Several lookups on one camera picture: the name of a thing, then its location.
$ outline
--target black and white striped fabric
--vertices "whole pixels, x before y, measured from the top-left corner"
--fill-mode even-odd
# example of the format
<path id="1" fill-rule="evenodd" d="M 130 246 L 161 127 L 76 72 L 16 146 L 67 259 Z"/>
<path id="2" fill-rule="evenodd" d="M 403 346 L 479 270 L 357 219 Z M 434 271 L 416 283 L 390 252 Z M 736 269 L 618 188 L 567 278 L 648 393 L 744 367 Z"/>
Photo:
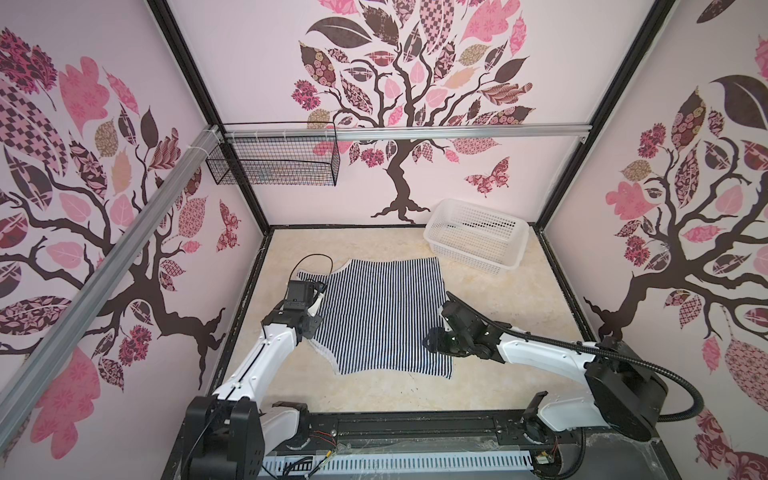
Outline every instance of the black and white striped fabric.
<path id="1" fill-rule="evenodd" d="M 443 326 L 446 300 L 437 257 L 395 262 L 350 260 L 336 272 L 299 272 L 328 285 L 311 343 L 341 374 L 394 369 L 451 378 L 451 357 L 430 353 L 422 340 Z"/>

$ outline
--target floor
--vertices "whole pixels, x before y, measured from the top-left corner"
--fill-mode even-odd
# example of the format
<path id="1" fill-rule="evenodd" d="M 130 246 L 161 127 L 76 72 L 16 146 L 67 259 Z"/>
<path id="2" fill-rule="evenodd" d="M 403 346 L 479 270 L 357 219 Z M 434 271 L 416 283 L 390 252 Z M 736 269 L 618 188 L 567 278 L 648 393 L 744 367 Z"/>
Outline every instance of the floor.
<path id="1" fill-rule="evenodd" d="M 260 334 L 260 322 L 285 294 L 287 277 L 308 253 L 325 253 L 334 270 L 347 260 L 409 260 L 433 257 L 422 228 L 276 230 L 237 339 L 227 375 L 237 368 Z M 531 232 L 520 267 L 501 276 L 440 259 L 446 288 L 491 319 L 563 340 L 581 336 Z M 302 270 L 326 273 L 329 261 L 305 260 Z M 556 393 L 575 382 L 530 366 L 476 357 L 454 359 L 451 379 L 393 370 L 336 375 L 308 342 L 280 367 L 265 405 L 305 402 L 314 412 L 521 409 L 536 392 Z"/>

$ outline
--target tree branch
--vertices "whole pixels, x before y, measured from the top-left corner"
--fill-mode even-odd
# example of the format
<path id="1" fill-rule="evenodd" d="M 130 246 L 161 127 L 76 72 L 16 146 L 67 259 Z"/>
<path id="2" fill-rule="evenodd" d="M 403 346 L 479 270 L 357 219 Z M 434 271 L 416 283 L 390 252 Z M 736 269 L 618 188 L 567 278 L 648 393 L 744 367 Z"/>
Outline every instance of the tree branch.
<path id="1" fill-rule="evenodd" d="M 72 285 L 74 288 L 78 290 L 82 290 L 83 283 L 74 278 L 71 273 L 63 270 L 58 269 L 55 272 L 49 272 L 42 268 L 40 265 L 38 265 L 38 251 L 42 248 L 43 242 L 45 242 L 48 238 L 42 237 L 40 241 L 38 241 L 30 250 L 29 250 L 29 256 L 25 257 L 24 255 L 21 255 L 20 253 L 15 253 L 13 255 L 0 255 L 0 262 L 22 262 L 29 265 L 30 268 L 32 268 L 40 277 L 42 277 L 43 280 L 53 280 L 54 278 L 62 279 L 65 282 Z"/>

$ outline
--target wire basket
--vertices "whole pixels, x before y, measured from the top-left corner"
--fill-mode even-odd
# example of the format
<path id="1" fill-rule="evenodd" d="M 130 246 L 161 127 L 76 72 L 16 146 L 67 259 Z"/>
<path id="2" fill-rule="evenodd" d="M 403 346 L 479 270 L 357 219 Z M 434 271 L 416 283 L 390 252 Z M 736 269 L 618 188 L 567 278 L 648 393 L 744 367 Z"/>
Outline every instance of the wire basket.
<path id="1" fill-rule="evenodd" d="M 251 129 L 227 134 L 206 159 L 217 184 L 336 185 L 339 142 L 332 122 L 237 125 Z"/>

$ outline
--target pink wall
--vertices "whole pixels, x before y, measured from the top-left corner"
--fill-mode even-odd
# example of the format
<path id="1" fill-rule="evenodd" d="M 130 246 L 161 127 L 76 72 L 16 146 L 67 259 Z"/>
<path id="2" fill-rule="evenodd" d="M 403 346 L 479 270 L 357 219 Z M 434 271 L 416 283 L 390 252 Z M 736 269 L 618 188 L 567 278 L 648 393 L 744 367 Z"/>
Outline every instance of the pink wall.
<path id="1" fill-rule="evenodd" d="M 13 2 L 3 22 L 6 385 L 204 121 L 141 0 Z M 238 189 L 203 166 L 3 452 L 0 475 L 159 477 L 260 238 Z"/>
<path id="2" fill-rule="evenodd" d="M 595 330 L 702 392 L 657 426 L 682 477 L 765 478 L 768 4 L 712 3 L 675 11 L 547 235 Z"/>
<path id="3" fill-rule="evenodd" d="M 225 121 L 302 121 L 308 115 L 325 118 L 318 114 L 325 111 L 337 124 L 350 117 L 349 127 L 385 127 L 420 125 L 416 113 L 422 107 L 424 125 L 438 125 L 443 120 L 447 123 L 455 115 L 464 115 L 462 124 L 473 124 L 477 117 L 469 112 L 475 101 L 479 106 L 478 117 L 517 108 L 514 117 L 529 124 L 587 123 L 652 2 L 172 3 Z M 422 17 L 430 18 L 427 12 L 439 12 L 433 15 L 438 19 L 436 24 L 422 21 Z M 362 33 L 340 34 L 339 30 L 329 28 L 327 22 L 352 25 Z M 387 55 L 396 56 L 398 44 L 403 48 L 414 44 L 408 43 L 414 31 L 418 42 L 426 45 L 424 62 L 406 58 L 387 61 Z M 300 42 L 306 45 L 304 50 Z M 446 50 L 446 45 L 452 46 L 453 53 Z M 501 49 L 502 56 L 482 81 L 499 81 L 479 87 L 485 59 L 496 48 Z M 365 61 L 372 62 L 367 55 L 373 52 L 379 52 L 379 64 L 367 65 Z M 318 61 L 321 74 L 324 68 L 333 68 L 326 83 L 333 81 L 338 91 L 329 90 L 319 82 L 319 77 L 314 79 L 307 73 L 306 60 L 313 63 L 315 55 L 323 59 Z M 441 59 L 452 55 L 453 60 L 442 62 L 451 66 L 439 68 L 445 75 L 433 76 L 428 85 L 429 72 L 441 64 Z M 521 66 L 513 78 L 499 74 L 505 71 L 504 65 L 512 66 L 515 62 Z M 357 71 L 357 78 L 348 71 L 363 68 L 370 73 L 371 67 L 378 75 L 367 79 L 363 70 Z M 306 91 L 296 86 L 298 81 L 306 82 L 301 84 Z M 347 92 L 344 82 L 350 85 Z M 382 92 L 381 101 L 375 84 Z M 507 95 L 480 92 L 502 85 L 506 85 Z M 413 99 L 426 88 L 434 97 Z M 410 102 L 404 95 L 406 90 L 412 93 Z M 365 100 L 355 105 L 355 96 L 370 99 L 370 107 Z M 405 108 L 406 113 L 395 121 L 392 113 L 399 108 Z M 389 159 L 385 156 L 388 142 L 380 141 L 359 146 L 361 152 L 372 149 L 374 155 L 367 164 L 356 161 L 354 154 L 350 157 L 349 152 L 357 147 L 347 144 L 341 148 L 336 187 L 260 185 L 255 191 L 267 218 L 276 224 L 401 223 L 406 219 L 425 223 L 429 212 L 421 209 L 434 209 L 440 200 L 449 197 L 533 221 L 573 142 L 574 138 L 562 137 L 497 138 L 496 142 L 473 150 L 448 140 L 426 147 L 424 142 L 403 141 L 397 143 L 399 155 Z M 413 157 L 416 149 L 424 148 L 431 153 L 431 160 Z M 376 151 L 381 152 L 381 162 L 375 160 Z M 492 172 L 505 158 L 507 162 L 497 170 L 504 174 L 498 182 Z M 480 190 L 492 190 L 478 191 L 477 185 L 467 179 L 480 183 Z M 317 208 L 306 209 L 307 204 Z M 372 218 L 379 212 L 386 214 Z"/>

